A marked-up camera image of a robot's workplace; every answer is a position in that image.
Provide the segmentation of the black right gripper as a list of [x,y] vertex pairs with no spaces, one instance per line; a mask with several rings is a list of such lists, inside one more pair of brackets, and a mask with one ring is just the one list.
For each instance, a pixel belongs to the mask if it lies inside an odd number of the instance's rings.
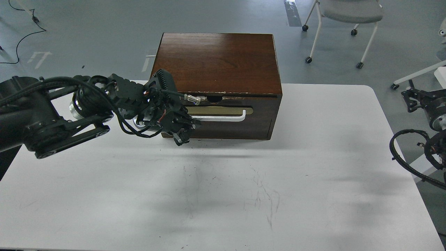
[[425,92],[416,89],[412,79],[408,80],[409,87],[401,92],[407,112],[412,113],[419,108],[425,112],[429,126],[433,130],[446,128],[446,96],[445,90]]

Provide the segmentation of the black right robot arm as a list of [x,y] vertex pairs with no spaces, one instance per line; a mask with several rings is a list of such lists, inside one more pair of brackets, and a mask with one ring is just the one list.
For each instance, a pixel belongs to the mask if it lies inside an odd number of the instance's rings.
[[417,145],[424,150],[425,158],[437,170],[445,170],[446,158],[446,94],[445,89],[426,92],[418,90],[414,87],[413,81],[410,79],[409,88],[401,95],[403,101],[406,103],[409,113],[421,108],[424,110],[429,126],[436,131],[436,135],[429,137],[428,133],[423,130],[406,129],[400,130],[393,135],[389,142],[389,150],[392,155],[392,160],[395,160],[405,170],[420,178],[422,182],[427,182],[437,188],[446,189],[445,182],[430,178],[411,167],[403,158],[397,153],[395,147],[395,139],[400,135],[418,134],[425,139],[425,143],[419,142]]

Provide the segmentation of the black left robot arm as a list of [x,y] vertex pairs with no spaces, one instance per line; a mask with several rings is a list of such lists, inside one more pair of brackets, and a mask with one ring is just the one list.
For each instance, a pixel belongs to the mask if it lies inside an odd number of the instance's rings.
[[1,151],[25,145],[43,159],[110,131],[114,117],[128,135],[165,133],[176,145],[188,143],[201,126],[181,102],[199,97],[179,93],[172,75],[158,70],[145,84],[116,74],[33,78],[1,83]]

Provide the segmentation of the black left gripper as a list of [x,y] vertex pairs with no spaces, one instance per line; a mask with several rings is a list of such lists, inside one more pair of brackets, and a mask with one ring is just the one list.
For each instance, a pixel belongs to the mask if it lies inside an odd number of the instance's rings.
[[173,76],[160,69],[145,84],[116,74],[111,100],[117,109],[121,130],[129,135],[172,135],[177,146],[190,141],[191,131],[201,127],[180,101]]

